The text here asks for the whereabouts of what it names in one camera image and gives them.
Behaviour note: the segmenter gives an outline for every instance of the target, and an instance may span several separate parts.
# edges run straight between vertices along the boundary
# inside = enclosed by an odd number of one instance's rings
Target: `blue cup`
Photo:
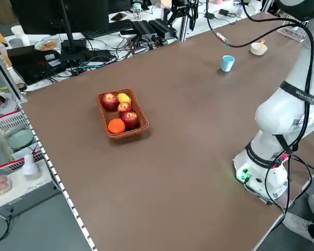
[[[235,58],[233,56],[229,56],[229,55],[223,56],[221,70],[223,70],[224,72],[230,72],[234,62],[235,62]]]

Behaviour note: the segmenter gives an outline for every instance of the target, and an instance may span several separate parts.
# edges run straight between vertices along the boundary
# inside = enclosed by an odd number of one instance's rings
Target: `lemon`
[[[117,99],[119,100],[120,103],[122,102],[128,102],[131,103],[131,99],[129,98],[129,96],[125,93],[119,93],[117,95]]]

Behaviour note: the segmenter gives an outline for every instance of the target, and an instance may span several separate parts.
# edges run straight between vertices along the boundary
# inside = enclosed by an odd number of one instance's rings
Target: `wicker basket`
[[[118,95],[119,93],[125,93],[127,94],[130,98],[131,98],[131,106],[132,106],[132,111],[135,112],[137,114],[138,117],[138,122],[139,122],[139,127],[130,131],[125,131],[122,133],[118,133],[118,134],[112,134],[108,131],[107,126],[108,123],[110,122],[110,120],[115,119],[115,118],[120,118],[120,115],[118,112],[116,111],[107,111],[101,104],[101,98],[102,94],[99,94],[97,96],[97,103],[99,105],[99,111],[100,111],[100,115],[101,115],[101,119],[103,121],[103,125],[105,128],[105,131],[107,133],[107,135],[113,139],[122,139],[122,138],[126,138],[126,137],[130,137],[130,136],[134,136],[137,134],[142,133],[144,130],[146,130],[149,127],[149,122],[147,117],[145,116],[141,106],[138,104],[137,98],[135,93],[133,92],[133,90],[130,89],[122,89],[122,90],[116,90],[115,92],[112,92],[115,95]]]

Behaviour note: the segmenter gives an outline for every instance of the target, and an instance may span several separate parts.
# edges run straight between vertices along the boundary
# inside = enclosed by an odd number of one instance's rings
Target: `metal rod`
[[[13,98],[16,100],[18,104],[26,101],[25,97],[17,88],[15,81],[8,72],[1,58],[0,58],[0,78],[4,82],[5,86],[7,86],[9,92],[12,94]]]
[[[180,26],[180,31],[179,31],[179,41],[180,42],[185,42],[185,40],[186,40],[188,19],[189,18],[187,15],[182,17],[182,24]]]
[[[271,7],[273,0],[266,0],[264,7],[263,7],[263,12],[267,12],[268,9]]]
[[[63,18],[64,18],[64,20],[63,20],[64,21],[64,27],[65,27],[66,35],[68,36],[71,51],[75,51],[75,46],[74,46],[74,42],[73,42],[73,35],[72,35],[72,31],[71,31],[69,18],[68,18],[68,15],[66,13],[64,0],[61,0],[61,7],[62,7]]]

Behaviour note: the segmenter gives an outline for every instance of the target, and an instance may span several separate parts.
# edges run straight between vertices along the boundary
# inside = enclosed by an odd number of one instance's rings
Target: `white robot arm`
[[[286,13],[304,21],[309,20],[309,30],[314,38],[314,0],[280,0],[278,6]],[[236,177],[247,187],[270,201],[279,198],[287,188],[287,172],[281,162],[276,164],[267,176],[267,167],[284,149],[276,135],[282,135],[287,145],[298,137],[305,114],[305,102],[310,104],[310,115],[306,133],[314,131],[314,62],[309,94],[305,93],[309,59],[310,40],[303,43],[299,58],[277,91],[256,111],[256,122],[260,128],[257,135],[234,159]]]

